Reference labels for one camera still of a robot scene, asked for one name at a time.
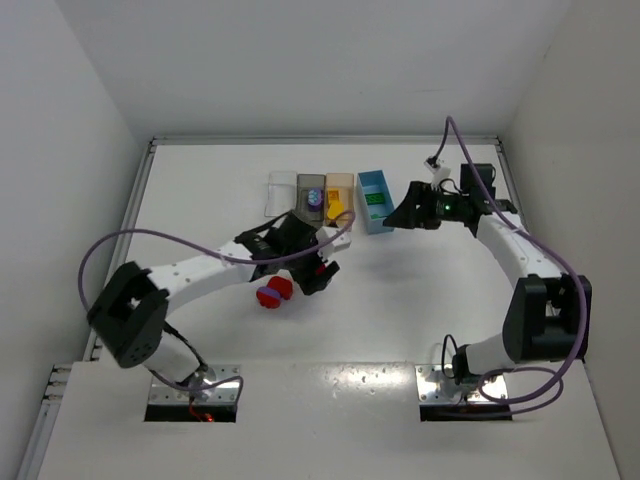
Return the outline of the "purple paw print lego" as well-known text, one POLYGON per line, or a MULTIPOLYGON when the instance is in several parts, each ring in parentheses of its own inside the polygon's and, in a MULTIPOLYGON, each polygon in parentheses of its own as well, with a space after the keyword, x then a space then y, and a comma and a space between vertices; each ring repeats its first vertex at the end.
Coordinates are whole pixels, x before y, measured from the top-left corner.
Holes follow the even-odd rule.
POLYGON ((310 188, 307 192, 307 207, 310 211, 316 212, 322 209, 324 193, 321 188, 310 188))

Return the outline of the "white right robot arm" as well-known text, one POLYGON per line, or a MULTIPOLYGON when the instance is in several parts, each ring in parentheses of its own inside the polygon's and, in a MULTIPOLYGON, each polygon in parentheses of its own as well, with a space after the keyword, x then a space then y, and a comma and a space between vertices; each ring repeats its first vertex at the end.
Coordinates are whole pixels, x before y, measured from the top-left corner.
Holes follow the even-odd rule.
POLYGON ((538 246, 516 207, 498 199, 490 164, 461 167, 454 189, 445 189, 450 170, 434 159, 426 162, 431 182, 413 181, 399 206, 385 219, 387 227, 436 230, 458 222, 494 256, 513 287, 500 333, 457 347, 452 359, 456 383, 500 369, 538 361, 583 359, 588 348, 592 287, 585 276, 572 279, 538 246))

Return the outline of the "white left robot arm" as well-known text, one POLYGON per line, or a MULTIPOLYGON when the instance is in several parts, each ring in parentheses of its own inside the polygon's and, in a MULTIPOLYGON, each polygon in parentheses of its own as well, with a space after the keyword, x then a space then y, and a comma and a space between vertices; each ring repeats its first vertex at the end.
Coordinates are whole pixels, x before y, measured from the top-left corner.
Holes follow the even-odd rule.
POLYGON ((303 294, 324 290, 338 272, 334 253, 349 248, 347 228, 317 227, 290 210, 246 230, 220 248, 197 246, 197 256, 146 267, 130 261, 116 269, 93 303, 87 322, 123 369, 144 366, 178 391, 212 390, 219 381, 202 356, 168 322, 178 308, 226 287, 280 271, 303 294))

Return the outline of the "yellow lego brick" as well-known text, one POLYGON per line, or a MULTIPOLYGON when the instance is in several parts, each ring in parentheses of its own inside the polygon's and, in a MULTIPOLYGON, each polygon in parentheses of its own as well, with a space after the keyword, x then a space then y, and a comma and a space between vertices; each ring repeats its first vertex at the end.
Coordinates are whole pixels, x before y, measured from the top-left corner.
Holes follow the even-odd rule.
POLYGON ((329 222, 336 221, 344 211, 344 204, 340 200, 333 200, 328 204, 326 218, 329 222))

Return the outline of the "yellow striped curved lego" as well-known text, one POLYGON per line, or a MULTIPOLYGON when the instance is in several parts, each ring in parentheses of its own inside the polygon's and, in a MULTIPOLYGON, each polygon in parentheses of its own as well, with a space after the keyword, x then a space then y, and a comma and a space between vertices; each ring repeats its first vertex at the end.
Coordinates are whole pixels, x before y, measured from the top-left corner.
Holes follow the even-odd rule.
POLYGON ((328 199, 328 203, 332 204, 335 202, 340 203, 341 199, 340 199, 340 190, 339 189, 328 189, 327 190, 327 199, 328 199))

